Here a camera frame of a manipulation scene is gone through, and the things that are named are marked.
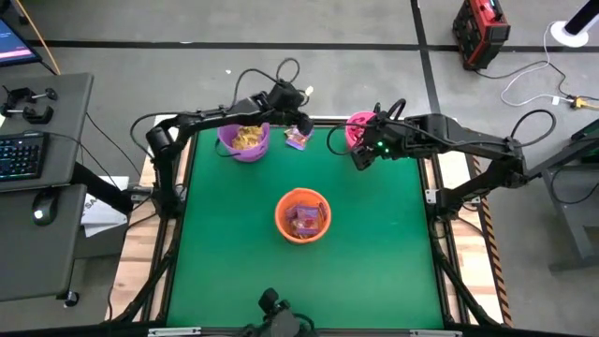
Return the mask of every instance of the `keyboard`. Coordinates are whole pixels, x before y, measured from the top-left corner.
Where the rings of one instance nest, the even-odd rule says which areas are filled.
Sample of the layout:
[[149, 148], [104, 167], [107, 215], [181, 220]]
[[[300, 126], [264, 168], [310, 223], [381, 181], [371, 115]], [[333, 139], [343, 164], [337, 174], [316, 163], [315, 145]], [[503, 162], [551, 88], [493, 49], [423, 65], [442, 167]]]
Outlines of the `keyboard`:
[[39, 178], [47, 141], [42, 132], [0, 136], [0, 182]]

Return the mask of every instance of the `white paper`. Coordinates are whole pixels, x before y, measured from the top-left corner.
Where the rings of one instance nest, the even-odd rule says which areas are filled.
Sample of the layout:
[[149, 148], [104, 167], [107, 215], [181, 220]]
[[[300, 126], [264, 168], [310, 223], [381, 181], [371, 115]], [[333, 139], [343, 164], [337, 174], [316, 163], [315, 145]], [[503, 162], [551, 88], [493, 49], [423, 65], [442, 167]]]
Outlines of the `white paper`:
[[[120, 190], [125, 190], [129, 183], [129, 177], [109, 177], [101, 176], [107, 183], [112, 183], [112, 180], [117, 184]], [[83, 206], [83, 217], [81, 225], [85, 229], [85, 237], [89, 238], [104, 230], [108, 230], [127, 223], [127, 216], [111, 208], [103, 201], [90, 196], [85, 196], [85, 204]]]

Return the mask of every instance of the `computer mouse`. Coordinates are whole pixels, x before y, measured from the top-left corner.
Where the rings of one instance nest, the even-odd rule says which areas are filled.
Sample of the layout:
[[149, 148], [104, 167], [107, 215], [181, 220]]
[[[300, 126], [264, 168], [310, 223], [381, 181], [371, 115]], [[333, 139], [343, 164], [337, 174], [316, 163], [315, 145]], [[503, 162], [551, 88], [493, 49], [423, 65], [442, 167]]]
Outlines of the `computer mouse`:
[[56, 218], [59, 198], [58, 188], [47, 188], [40, 191], [32, 206], [34, 224], [47, 226]]

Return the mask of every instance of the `red power station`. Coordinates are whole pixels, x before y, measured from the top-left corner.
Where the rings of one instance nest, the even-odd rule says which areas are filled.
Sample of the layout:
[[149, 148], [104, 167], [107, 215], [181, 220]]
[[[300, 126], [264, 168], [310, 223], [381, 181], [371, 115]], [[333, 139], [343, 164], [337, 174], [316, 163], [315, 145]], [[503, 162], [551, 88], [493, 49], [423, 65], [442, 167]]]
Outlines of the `red power station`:
[[498, 0], [464, 0], [453, 21], [464, 69], [486, 69], [507, 41], [509, 30]]

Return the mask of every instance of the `orange bowl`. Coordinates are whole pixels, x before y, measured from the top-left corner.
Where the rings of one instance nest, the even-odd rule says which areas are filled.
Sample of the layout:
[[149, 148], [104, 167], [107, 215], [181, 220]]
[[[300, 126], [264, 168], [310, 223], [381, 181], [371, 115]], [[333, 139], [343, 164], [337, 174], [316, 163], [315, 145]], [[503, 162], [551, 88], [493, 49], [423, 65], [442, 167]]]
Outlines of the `orange bowl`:
[[[287, 223], [285, 211], [291, 207], [301, 204], [305, 206], [318, 207], [320, 203], [325, 205], [327, 211], [326, 218], [324, 219], [323, 226], [320, 228], [320, 232], [314, 235], [312, 238], [299, 239], [289, 234], [291, 227]], [[318, 192], [308, 188], [296, 188], [287, 192], [277, 203], [277, 207], [274, 210], [274, 223], [277, 225], [279, 232], [290, 242], [305, 244], [315, 242], [322, 238], [330, 227], [330, 206], [329, 202]]]

